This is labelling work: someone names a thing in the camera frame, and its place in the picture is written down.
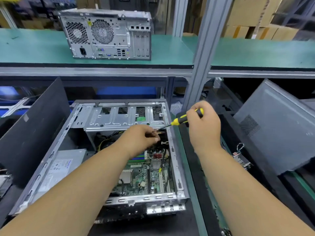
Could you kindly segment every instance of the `perforated vent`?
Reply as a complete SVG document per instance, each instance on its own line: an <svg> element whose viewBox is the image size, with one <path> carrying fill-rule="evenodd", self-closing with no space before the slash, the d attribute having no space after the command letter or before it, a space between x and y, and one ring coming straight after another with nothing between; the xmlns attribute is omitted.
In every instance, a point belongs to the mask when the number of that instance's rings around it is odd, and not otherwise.
<svg viewBox="0 0 315 236"><path fill-rule="evenodd" d="M87 44L88 34L84 25L80 22L67 22L65 26L69 38L75 44Z"/></svg>
<svg viewBox="0 0 315 236"><path fill-rule="evenodd" d="M249 137L252 137L259 129L261 129L259 124L249 114L243 119L243 121L241 121L239 125Z"/></svg>
<svg viewBox="0 0 315 236"><path fill-rule="evenodd" d="M114 39L113 28L102 19L94 21L91 30L94 38L101 44L108 45Z"/></svg>

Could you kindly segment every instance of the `forearm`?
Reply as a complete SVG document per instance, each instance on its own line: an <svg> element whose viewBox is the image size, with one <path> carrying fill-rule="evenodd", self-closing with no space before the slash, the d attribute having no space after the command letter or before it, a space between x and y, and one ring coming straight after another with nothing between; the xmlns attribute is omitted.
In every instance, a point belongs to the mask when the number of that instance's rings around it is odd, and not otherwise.
<svg viewBox="0 0 315 236"><path fill-rule="evenodd" d="M87 235L128 157L115 144L100 151L7 224L0 235Z"/></svg>
<svg viewBox="0 0 315 236"><path fill-rule="evenodd" d="M197 154L234 236L315 234L222 148Z"/></svg>

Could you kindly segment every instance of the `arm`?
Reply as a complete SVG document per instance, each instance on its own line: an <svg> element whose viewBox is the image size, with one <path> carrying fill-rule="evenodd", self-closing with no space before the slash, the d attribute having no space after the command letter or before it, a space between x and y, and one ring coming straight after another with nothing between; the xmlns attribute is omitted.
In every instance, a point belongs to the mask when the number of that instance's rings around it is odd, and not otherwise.
<svg viewBox="0 0 315 236"><path fill-rule="evenodd" d="M86 236L127 161L159 140L147 125L130 127L3 227L0 236Z"/></svg>
<svg viewBox="0 0 315 236"><path fill-rule="evenodd" d="M200 119L194 111L204 109ZM221 123L201 101L187 112L189 136L233 236L315 235L220 146Z"/></svg>

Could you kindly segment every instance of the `person's right hand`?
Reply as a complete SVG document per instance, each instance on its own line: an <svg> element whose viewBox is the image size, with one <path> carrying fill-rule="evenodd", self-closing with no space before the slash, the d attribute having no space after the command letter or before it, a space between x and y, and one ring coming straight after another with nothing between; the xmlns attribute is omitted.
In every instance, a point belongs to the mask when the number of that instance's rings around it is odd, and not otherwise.
<svg viewBox="0 0 315 236"><path fill-rule="evenodd" d="M195 112L198 108L203 108L204 111L204 115L201 119ZM189 122L190 142L198 156L214 148L221 148L221 121L208 102L200 101L195 103L191 109L187 111L187 119Z"/></svg>

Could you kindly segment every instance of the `screwdriver handle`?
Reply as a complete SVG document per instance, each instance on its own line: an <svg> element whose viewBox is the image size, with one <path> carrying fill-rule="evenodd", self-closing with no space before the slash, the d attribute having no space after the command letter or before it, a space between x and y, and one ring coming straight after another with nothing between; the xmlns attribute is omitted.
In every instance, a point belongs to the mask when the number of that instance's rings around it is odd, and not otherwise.
<svg viewBox="0 0 315 236"><path fill-rule="evenodd" d="M203 117L203 109L202 108L198 108L195 110L195 112L198 114L198 116L200 118ZM176 118L171 124L172 125L179 125L179 124L182 124L182 123L185 123L185 122L188 122L188 119L187 119L187 115L183 115L181 116L180 118Z"/></svg>

